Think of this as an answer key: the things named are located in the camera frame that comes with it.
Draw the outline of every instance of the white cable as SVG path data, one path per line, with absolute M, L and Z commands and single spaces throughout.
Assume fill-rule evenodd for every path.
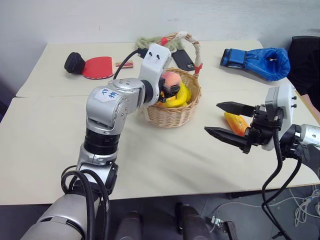
M 298 201 L 296 200 L 297 197 L 295 197 L 293 195 L 291 189 L 289 188 L 289 192 L 292 195 L 292 197 L 294 198 L 296 205 L 298 206 L 298 208 L 294 212 L 294 225 L 296 227 L 299 224 L 304 224 L 307 221 L 307 216 L 320 219 L 320 209 L 319 209 L 320 205 L 319 205 L 319 203 L 315 206 L 315 210 L 316 210 L 316 213 L 318 214 L 318 216 L 307 212 L 308 205 L 313 201 L 313 199 L 320 197 L 320 190 L 317 188 L 313 188 L 313 189 L 314 189 L 314 191 L 312 192 L 312 194 L 308 197 L 303 198 L 302 203 L 299 204 Z
M 279 201 L 279 202 L 277 202 L 277 203 L 274 203 L 274 204 L 269 205 L 269 207 L 277 206 L 277 205 L 282 204 L 283 202 L 285 202 L 285 201 L 287 201 L 287 200 L 289 200 L 289 199 L 301 199 L 301 200 L 303 200 L 304 198 L 303 198 L 303 197 L 296 197 L 296 196 L 288 197 L 288 198 L 283 199 L 283 200 L 281 200 L 281 201 Z M 223 207 L 223 206 L 225 206 L 225 205 L 229 205 L 229 204 L 240 204 L 240 205 L 247 206 L 247 207 L 252 207 L 252 208 L 261 208 L 261 205 L 251 205 L 251 204 L 247 204 L 247 203 L 243 203 L 243 202 L 239 202 L 239 201 L 230 201 L 230 202 L 226 202 L 226 203 L 223 203 L 223 204 L 219 205 L 219 206 L 213 211 L 213 213 L 212 213 L 212 214 L 213 214 L 212 218 L 217 218 L 219 209 L 220 209 L 221 207 Z M 214 225 L 213 225 L 213 228 L 210 230 L 210 233 L 212 233 L 212 232 L 215 230 L 215 227 L 216 227 L 216 225 L 214 224 Z

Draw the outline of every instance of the black phone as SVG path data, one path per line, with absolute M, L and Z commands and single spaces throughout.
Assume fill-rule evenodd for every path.
M 176 52 L 171 54 L 175 63 L 178 67 L 185 71 L 193 71 L 195 70 L 195 64 L 190 59 L 189 55 L 185 50 L 177 50 Z

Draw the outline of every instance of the wicker basket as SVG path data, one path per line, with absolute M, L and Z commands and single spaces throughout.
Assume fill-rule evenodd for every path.
M 168 68 L 167 71 L 177 73 L 181 76 L 183 83 L 192 92 L 191 101 L 187 106 L 183 107 L 163 107 L 160 105 L 152 105 L 147 108 L 147 116 L 149 120 L 162 128 L 176 128 L 180 127 L 188 122 L 199 103 L 201 97 L 201 87 L 198 84 L 199 71 L 202 68 L 202 62 L 200 58 L 200 44 L 195 37 L 187 32 L 181 31 L 171 34 L 167 37 L 162 38 L 157 44 L 165 45 L 173 39 L 186 39 L 193 44 L 195 48 L 195 61 L 194 61 L 194 74 L 191 75 L 189 72 L 181 70 L 179 68 Z

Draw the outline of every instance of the label sticker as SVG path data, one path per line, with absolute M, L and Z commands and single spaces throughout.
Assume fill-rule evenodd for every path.
M 95 94 L 94 98 L 104 103 L 109 101 L 115 101 L 120 96 L 121 95 L 116 91 L 110 90 L 108 88 L 102 88 Z

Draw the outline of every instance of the basket handle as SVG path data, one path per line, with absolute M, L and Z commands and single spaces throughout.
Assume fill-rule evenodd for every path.
M 199 72 L 202 69 L 203 63 L 202 63 L 201 57 L 200 57 L 200 43 L 194 36 L 192 36 L 191 34 L 189 34 L 186 31 L 179 31 L 179 32 L 176 32 L 176 33 L 173 33 L 173 34 L 170 34 L 168 36 L 161 38 L 161 40 L 159 40 L 157 42 L 157 44 L 164 46 L 173 40 L 180 40 L 180 39 L 187 40 L 188 42 L 192 43 L 195 48 L 195 61 L 194 61 L 193 77 L 197 80 L 198 76 L 199 76 Z

